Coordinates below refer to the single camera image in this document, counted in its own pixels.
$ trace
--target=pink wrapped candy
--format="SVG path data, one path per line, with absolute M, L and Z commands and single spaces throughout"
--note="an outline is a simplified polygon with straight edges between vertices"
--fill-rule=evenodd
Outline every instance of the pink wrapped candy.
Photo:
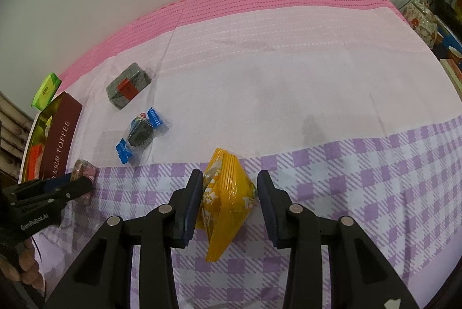
M 96 177 L 98 175 L 98 168 L 96 168 L 93 164 L 89 163 L 86 160 L 78 159 L 74 164 L 74 169 L 72 170 L 71 174 L 71 181 L 75 181 L 80 179 L 81 177 L 87 177 L 92 181 L 93 190 L 90 193 L 86 193 L 79 198 L 75 199 L 75 202 L 83 205 L 88 206 L 91 202 L 93 197 L 94 189 L 96 186 Z

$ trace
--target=pink tablecloth border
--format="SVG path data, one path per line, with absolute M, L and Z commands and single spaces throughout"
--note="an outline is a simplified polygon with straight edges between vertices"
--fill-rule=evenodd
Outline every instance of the pink tablecloth border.
M 181 0 L 135 20 L 90 49 L 60 75 L 63 81 L 60 89 L 65 90 L 105 59 L 171 31 L 177 26 L 253 10 L 301 5 L 350 9 L 375 9 L 385 6 L 404 20 L 389 0 Z

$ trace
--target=blue candy wrapper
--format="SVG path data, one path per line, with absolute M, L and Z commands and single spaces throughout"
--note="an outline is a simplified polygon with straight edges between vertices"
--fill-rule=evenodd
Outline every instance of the blue candy wrapper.
M 161 125 L 163 121 L 153 108 L 138 115 L 131 122 L 126 138 L 122 138 L 115 147 L 121 162 L 125 164 L 134 154 L 142 152 L 152 141 L 156 130 Z

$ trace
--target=yellow candy wrapper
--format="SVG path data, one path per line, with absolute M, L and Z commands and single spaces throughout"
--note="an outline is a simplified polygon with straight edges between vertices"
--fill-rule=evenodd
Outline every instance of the yellow candy wrapper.
M 237 157 L 217 148 L 204 173 L 204 195 L 196 226 L 208 237 L 206 261 L 216 262 L 254 205 L 256 189 Z

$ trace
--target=metal screw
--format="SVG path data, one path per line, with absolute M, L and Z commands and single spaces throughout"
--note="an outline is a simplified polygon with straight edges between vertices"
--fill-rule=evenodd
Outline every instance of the metal screw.
M 299 214 L 303 211 L 303 207 L 300 206 L 298 203 L 294 203 L 289 206 L 289 210 L 294 214 Z
M 168 214 L 172 210 L 173 210 L 173 208 L 169 204 L 163 204 L 163 205 L 159 206 L 159 212 L 161 214 Z
M 119 217 L 110 217 L 108 219 L 108 225 L 110 225 L 111 227 L 116 226 L 119 223 L 120 223 L 120 218 Z
M 353 218 L 350 218 L 350 217 L 343 217 L 340 219 L 340 221 L 342 222 L 344 226 L 347 226 L 347 227 L 350 227 L 354 224 Z

